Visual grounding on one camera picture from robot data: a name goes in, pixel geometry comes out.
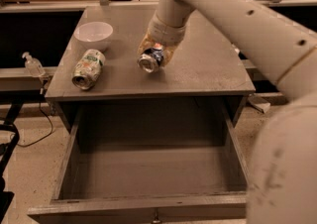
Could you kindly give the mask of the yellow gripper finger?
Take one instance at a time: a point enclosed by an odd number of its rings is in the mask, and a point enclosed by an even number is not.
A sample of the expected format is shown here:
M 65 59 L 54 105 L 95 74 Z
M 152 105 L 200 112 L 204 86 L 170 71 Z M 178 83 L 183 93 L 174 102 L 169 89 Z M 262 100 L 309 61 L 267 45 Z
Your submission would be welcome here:
M 160 46 L 160 55 L 161 55 L 161 59 L 159 63 L 160 67 L 165 67 L 166 65 L 169 64 L 177 48 L 178 48 L 178 45 L 173 45 L 173 46 L 161 45 Z
M 153 45 L 154 45 L 154 40 L 151 37 L 150 34 L 145 34 L 145 36 L 143 37 L 138 50 L 137 50 L 137 55 L 140 56 L 144 51 L 150 49 Z

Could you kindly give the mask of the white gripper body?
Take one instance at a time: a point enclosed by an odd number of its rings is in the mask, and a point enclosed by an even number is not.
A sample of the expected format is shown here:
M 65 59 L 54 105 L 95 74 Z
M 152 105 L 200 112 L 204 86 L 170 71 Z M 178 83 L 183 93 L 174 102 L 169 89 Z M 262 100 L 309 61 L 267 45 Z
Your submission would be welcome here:
M 157 15 L 153 15 L 149 22 L 148 34 L 159 44 L 177 46 L 185 36 L 186 27 L 171 27 L 162 22 Z

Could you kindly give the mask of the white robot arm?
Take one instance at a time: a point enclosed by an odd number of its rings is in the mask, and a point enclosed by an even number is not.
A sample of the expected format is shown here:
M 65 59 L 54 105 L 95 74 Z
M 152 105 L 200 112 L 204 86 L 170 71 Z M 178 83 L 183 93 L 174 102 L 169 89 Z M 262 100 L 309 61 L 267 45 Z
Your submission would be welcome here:
M 171 60 L 199 11 L 288 99 L 266 121 L 251 157 L 247 224 L 317 224 L 317 38 L 254 0 L 159 0 L 138 51 L 146 71 Z

